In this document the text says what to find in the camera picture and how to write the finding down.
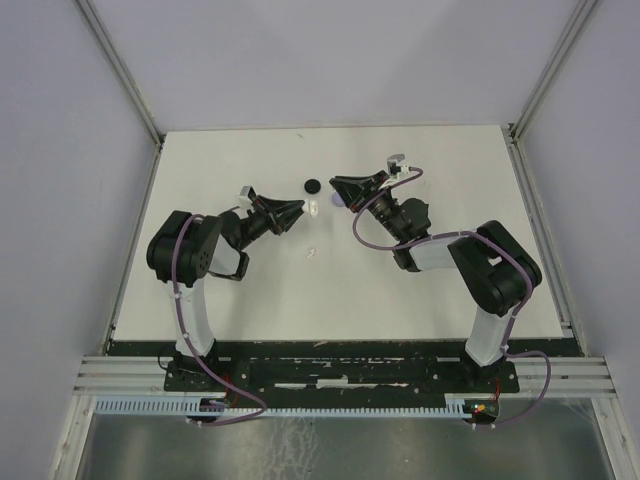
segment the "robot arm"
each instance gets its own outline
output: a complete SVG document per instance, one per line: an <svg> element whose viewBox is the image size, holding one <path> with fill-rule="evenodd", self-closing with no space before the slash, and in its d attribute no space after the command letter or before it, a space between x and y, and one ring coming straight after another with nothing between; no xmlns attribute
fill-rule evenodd
<svg viewBox="0 0 640 480"><path fill-rule="evenodd" d="M204 299L204 277L207 273L227 280L240 281L249 265L243 250L271 231L282 235L289 231L303 213L317 214L315 202L304 200L272 200L256 195L252 187L240 192L241 206L248 216L240 218L234 211L219 216L206 216L187 230L177 260L177 280L182 298L185 328L191 343L201 356L211 351L215 338L211 332ZM164 283L167 294L174 298L171 283L171 260L178 234L191 217L189 212L174 211L153 237L147 248L147 265ZM176 325L176 350L190 357L191 351L180 333L175 302L171 302Z"/></svg>
<svg viewBox="0 0 640 480"><path fill-rule="evenodd" d="M347 208L354 213L367 208L399 242L389 250L393 250L401 269L421 272L457 268L460 271L478 305L462 358L476 370L475 376L478 370L490 368L502 359L509 312L526 296L527 285L511 263L477 238L452 236L420 242L430 236L429 206L416 198L400 205L391 194L393 185L410 171L398 165L403 159L404 156L391 157L388 172L381 170L369 177L334 177L330 183ZM540 268L502 224L495 220L487 222L477 233L523 267L534 288L541 283Z"/></svg>

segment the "metal frame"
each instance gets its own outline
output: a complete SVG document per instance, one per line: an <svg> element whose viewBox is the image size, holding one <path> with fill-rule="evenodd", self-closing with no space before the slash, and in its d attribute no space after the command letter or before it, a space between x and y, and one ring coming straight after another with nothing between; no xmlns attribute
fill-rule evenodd
<svg viewBox="0 0 640 480"><path fill-rule="evenodd" d="M156 127L149 108L145 104L128 68L118 55L92 1L73 0L73 2L86 21L91 34L112 67L125 94L136 108L142 123L145 125L150 137L157 146L154 166L149 176L143 205L136 225L134 238L131 242L126 271L123 275L113 314L107 327L107 333L105 334L106 348L128 280L133 252L135 251L162 148L163 135ZM530 128L536 113L539 111L551 86L558 77L562 66L569 58L599 4L600 0L580 0L577 3L571 18L553 50L549 62L545 66L544 71L522 110L520 118L511 126L505 135L514 172L542 256L543 265L554 296L554 302L560 315L564 336L571 337L575 334L583 351L586 351L587 345L582 329L575 315L572 313L571 299L563 276L561 275L558 259L554 253L553 242L549 235L549 229L543 215L533 178L527 166L526 155L521 140ZM545 366L542 360L519 359L516 360L515 364L520 380L521 392L518 394L504 394L504 397L530 398L537 395L544 381ZM625 480L640 479L640 463L638 461L637 450L635 449L628 426L620 409L620 404L605 359L600 357L553 358L552 367L554 376L548 396L550 398L591 398L616 478ZM56 450L50 478L75 478L80 466L91 418L95 406L100 399L144 398L146 402L145 405L159 405L162 402L167 403L169 401L169 403L171 403L172 399L182 399L182 401L191 402L202 397L202 393L185 394L165 392L163 390L163 383L164 372L158 367L155 357L86 357L82 363L73 391L68 418L60 444ZM215 395L219 394L208 394L207 398L212 398ZM446 398L450 402L471 397L482 398L482 396L478 394L446 395ZM118 405L120 406L119 408L124 409L124 413L126 413L128 404L119 403ZM317 414L318 412L295 412L296 415L304 413ZM348 412L348 415L366 415L367 413L372 413L376 416L384 414L384 412L361 411ZM391 413L395 416L403 412L394 411Z"/></svg>

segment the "white table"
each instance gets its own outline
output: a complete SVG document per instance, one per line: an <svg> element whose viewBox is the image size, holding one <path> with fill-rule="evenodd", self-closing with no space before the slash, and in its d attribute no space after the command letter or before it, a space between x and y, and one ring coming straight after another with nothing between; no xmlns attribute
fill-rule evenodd
<svg viewBox="0 0 640 480"><path fill-rule="evenodd" d="M217 215L243 185L270 198L308 197L317 178L320 214L282 237L247 248L242 282L208 277L209 321L221 340L455 339L471 332L476 305L455 270L408 273L389 252L353 238L353 214L331 203L329 178L370 175L404 153L424 176L396 190L430 204L432 233L501 221L540 258L498 126L315 128L177 132L167 136L121 306L116 340L175 338L170 299L146 265L149 241L173 210ZM391 237L369 214L361 235ZM546 281L523 310L515 337L560 337Z"/></svg>

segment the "black disc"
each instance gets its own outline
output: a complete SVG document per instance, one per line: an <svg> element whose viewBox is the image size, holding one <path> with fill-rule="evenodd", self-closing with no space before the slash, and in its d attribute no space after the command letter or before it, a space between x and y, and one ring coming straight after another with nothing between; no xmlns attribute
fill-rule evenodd
<svg viewBox="0 0 640 480"><path fill-rule="evenodd" d="M310 178L304 182L304 191L310 194L316 194L320 191L321 185L315 178Z"/></svg>

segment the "gray wall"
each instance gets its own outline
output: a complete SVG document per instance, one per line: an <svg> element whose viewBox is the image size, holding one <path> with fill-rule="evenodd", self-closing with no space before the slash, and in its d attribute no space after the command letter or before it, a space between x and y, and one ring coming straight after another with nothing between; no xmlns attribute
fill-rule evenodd
<svg viewBox="0 0 640 480"><path fill-rule="evenodd" d="M94 0L163 131L513 122L577 0Z"/></svg>
<svg viewBox="0 0 640 480"><path fill-rule="evenodd" d="M591 352L640 439L640 2L602 2L525 141Z"/></svg>
<svg viewBox="0 0 640 480"><path fill-rule="evenodd" d="M0 478L46 477L153 146L71 1L0 15Z"/></svg>

